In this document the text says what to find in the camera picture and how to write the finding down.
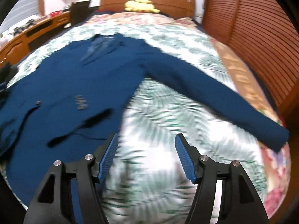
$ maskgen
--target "floral bedspread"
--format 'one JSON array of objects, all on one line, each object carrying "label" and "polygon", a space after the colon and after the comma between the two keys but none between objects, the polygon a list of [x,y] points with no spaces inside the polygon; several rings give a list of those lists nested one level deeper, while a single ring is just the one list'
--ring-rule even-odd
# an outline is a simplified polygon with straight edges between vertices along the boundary
[{"label": "floral bedspread", "polygon": [[[226,45],[211,37],[210,41],[218,52],[222,63],[227,68],[238,93],[256,110],[282,124],[246,64]],[[268,185],[268,194],[264,201],[264,207],[270,218],[279,208],[288,190],[291,173],[290,149],[289,145],[286,144],[276,154],[263,144],[259,143],[259,145]]]},{"label": "floral bedspread", "polygon": [[[147,19],[140,15],[142,22],[134,22],[129,15],[123,19],[120,14],[117,16],[114,21],[106,19],[106,15],[102,16],[103,20],[92,18],[92,22],[75,27],[40,47],[19,65],[19,72],[9,86],[35,71],[44,58],[72,41],[89,39],[98,33],[121,33],[144,39],[149,45],[185,60],[239,92],[234,77],[228,73],[227,65],[215,49],[216,42],[195,30],[190,20],[179,24],[159,17],[155,24],[155,19],[148,14]],[[196,185],[186,179],[177,156],[174,147],[177,133],[183,133],[190,145],[215,161],[239,160],[264,202],[268,216],[273,215],[284,198],[289,181],[288,145],[275,154],[199,102],[146,78],[125,110],[119,148],[104,191],[103,207],[110,223],[185,222]],[[211,223],[217,222],[221,194],[219,180]]]}]

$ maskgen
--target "blue gripper pad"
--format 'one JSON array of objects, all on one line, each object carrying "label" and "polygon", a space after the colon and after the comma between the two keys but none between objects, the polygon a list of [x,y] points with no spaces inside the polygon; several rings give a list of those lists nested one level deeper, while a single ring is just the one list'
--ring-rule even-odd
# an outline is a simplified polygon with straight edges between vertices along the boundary
[{"label": "blue gripper pad", "polygon": [[109,174],[109,170],[110,170],[114,155],[116,153],[117,147],[118,147],[118,135],[114,134],[114,137],[112,138],[112,140],[105,152],[105,155],[102,158],[102,161],[100,162],[100,170],[99,170],[99,176],[98,176],[100,183],[102,183]]},{"label": "blue gripper pad", "polygon": [[196,176],[194,172],[194,164],[189,157],[189,154],[187,153],[186,148],[183,145],[183,142],[181,141],[180,137],[176,135],[174,139],[175,143],[175,149],[176,152],[178,153],[178,157],[180,158],[181,164],[183,166],[185,175],[187,179],[191,180],[191,183],[195,183],[196,181]]}]

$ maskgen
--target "window blind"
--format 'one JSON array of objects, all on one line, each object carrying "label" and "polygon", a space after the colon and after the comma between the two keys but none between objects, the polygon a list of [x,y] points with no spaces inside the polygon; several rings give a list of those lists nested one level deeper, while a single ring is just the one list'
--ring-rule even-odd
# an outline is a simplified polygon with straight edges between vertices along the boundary
[{"label": "window blind", "polygon": [[38,14],[38,0],[19,0],[0,25],[0,33],[35,14]]}]

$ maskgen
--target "green leaf pattern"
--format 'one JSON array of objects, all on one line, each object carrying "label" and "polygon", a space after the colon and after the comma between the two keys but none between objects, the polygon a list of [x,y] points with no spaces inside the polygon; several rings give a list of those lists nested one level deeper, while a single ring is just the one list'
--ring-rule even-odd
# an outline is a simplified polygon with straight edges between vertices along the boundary
[{"label": "green leaf pattern", "polygon": [[[115,33],[144,39],[236,91],[206,34],[173,25],[109,22],[75,27],[51,40],[19,65],[19,72],[8,86],[35,71],[43,59],[72,41]],[[146,78],[124,112],[119,148],[103,191],[103,207],[110,223],[185,222],[196,186],[186,179],[177,156],[174,147],[177,133],[183,133],[201,154],[215,161],[239,160],[261,199],[265,199],[267,179],[255,138],[199,102]],[[217,181],[211,223],[217,222],[221,193],[221,181]]]}]

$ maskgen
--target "jacket sleeve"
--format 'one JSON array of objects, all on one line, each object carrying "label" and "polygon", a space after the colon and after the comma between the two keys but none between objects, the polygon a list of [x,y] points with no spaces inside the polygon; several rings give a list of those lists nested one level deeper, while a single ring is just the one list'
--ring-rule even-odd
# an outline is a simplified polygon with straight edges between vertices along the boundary
[{"label": "jacket sleeve", "polygon": [[208,106],[275,152],[279,152],[288,140],[287,129],[255,110],[224,84],[183,60],[157,49],[148,56],[145,71],[146,76]]}]

